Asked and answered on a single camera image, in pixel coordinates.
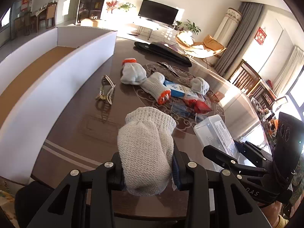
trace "potted plant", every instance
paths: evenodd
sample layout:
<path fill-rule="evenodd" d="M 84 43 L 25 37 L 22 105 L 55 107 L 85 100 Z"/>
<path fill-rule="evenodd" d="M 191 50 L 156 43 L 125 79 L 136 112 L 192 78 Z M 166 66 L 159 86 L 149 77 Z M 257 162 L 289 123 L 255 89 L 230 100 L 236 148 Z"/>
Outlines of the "potted plant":
<path fill-rule="evenodd" d="M 187 21 L 188 22 L 185 24 L 185 26 L 187 27 L 189 32 L 194 33 L 195 35 L 197 35 L 197 34 L 199 34 L 199 32 L 202 31 L 198 26 L 195 26 L 194 22 L 192 23 L 190 20 L 187 20 Z"/>
<path fill-rule="evenodd" d="M 118 9 L 123 9 L 124 11 L 128 12 L 130 10 L 130 8 L 133 8 L 135 7 L 132 3 L 129 3 L 129 2 L 126 2 L 126 3 L 123 3 L 122 5 L 120 5 L 118 7 Z"/>
<path fill-rule="evenodd" d="M 175 21 L 176 26 L 174 27 L 175 30 L 179 30 L 179 26 L 182 24 L 181 21 Z"/>
<path fill-rule="evenodd" d="M 116 9 L 116 5 L 119 3 L 117 0 L 112 0 L 110 2 L 107 2 L 107 11 L 109 12 L 111 10 L 111 13 L 113 13 L 113 10 Z"/>

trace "gray curtain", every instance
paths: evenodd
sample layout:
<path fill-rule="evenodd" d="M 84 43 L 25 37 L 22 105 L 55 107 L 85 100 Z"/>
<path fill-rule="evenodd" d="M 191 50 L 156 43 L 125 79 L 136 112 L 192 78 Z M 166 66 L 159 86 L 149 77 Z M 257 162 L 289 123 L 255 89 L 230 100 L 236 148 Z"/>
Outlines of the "gray curtain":
<path fill-rule="evenodd" d="M 239 8 L 239 12 L 242 14 L 241 23 L 230 39 L 227 49 L 215 64 L 215 70 L 220 76 L 224 76 L 241 51 L 244 43 L 255 26 L 257 19 L 259 18 L 262 7 L 263 4 L 261 3 L 242 2 Z"/>

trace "clear plastic container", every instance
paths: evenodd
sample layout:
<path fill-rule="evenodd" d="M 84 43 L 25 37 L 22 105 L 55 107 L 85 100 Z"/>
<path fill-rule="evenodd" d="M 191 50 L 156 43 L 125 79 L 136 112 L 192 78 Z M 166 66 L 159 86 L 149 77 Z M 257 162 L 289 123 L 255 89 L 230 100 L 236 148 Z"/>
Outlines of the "clear plastic container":
<path fill-rule="evenodd" d="M 219 115 L 209 116 L 195 125 L 194 132 L 203 147 L 212 145 L 236 160 L 239 159 L 239 152 Z M 215 163 L 213 165 L 218 172 L 223 169 Z"/>

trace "red flower plant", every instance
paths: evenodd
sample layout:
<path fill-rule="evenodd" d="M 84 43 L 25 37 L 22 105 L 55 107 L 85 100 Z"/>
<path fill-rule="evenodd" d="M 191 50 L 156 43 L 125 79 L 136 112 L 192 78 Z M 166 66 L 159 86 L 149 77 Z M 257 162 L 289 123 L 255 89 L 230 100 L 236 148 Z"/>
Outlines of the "red flower plant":
<path fill-rule="evenodd" d="M 116 5 L 119 3 L 119 1 L 117 1 L 117 0 L 112 0 L 112 1 L 110 1 L 110 2 L 107 2 L 107 7 L 108 7 L 108 9 L 111 9 L 111 13 L 113 13 L 113 10 L 115 9 L 115 8 L 117 8 L 116 7 Z"/>

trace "glove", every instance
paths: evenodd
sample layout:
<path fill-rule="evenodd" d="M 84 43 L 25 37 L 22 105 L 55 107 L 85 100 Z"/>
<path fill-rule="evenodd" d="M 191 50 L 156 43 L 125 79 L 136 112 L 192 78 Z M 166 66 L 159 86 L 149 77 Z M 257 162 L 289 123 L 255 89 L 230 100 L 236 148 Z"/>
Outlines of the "glove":
<path fill-rule="evenodd" d="M 138 108 L 126 116 L 117 145 L 129 193 L 152 196 L 166 188 L 171 179 L 175 127 L 171 116 L 153 107 Z"/>
<path fill-rule="evenodd" d="M 209 90 L 209 84 L 201 77 L 196 77 L 190 81 L 192 91 L 205 95 Z"/>
<path fill-rule="evenodd" d="M 159 105 L 165 103 L 171 97 L 170 88 L 164 85 L 165 76 L 159 72 L 153 73 L 140 87 L 151 94 Z"/>
<path fill-rule="evenodd" d="M 147 79 L 145 69 L 136 62 L 135 58 L 126 58 L 123 61 L 123 76 L 120 81 L 124 84 L 140 85 Z"/>

